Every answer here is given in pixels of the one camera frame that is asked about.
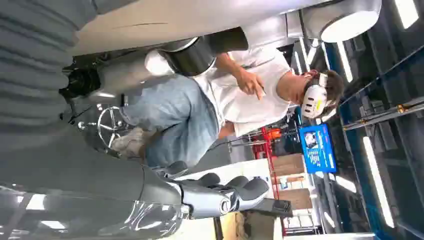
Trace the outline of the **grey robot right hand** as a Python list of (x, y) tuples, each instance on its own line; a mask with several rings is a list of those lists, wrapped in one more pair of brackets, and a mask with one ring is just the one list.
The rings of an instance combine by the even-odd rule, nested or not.
[(158, 240), (189, 220), (254, 212), (292, 216), (268, 184), (215, 173), (187, 180), (118, 160), (72, 127), (0, 129), (0, 237), (3, 240)]

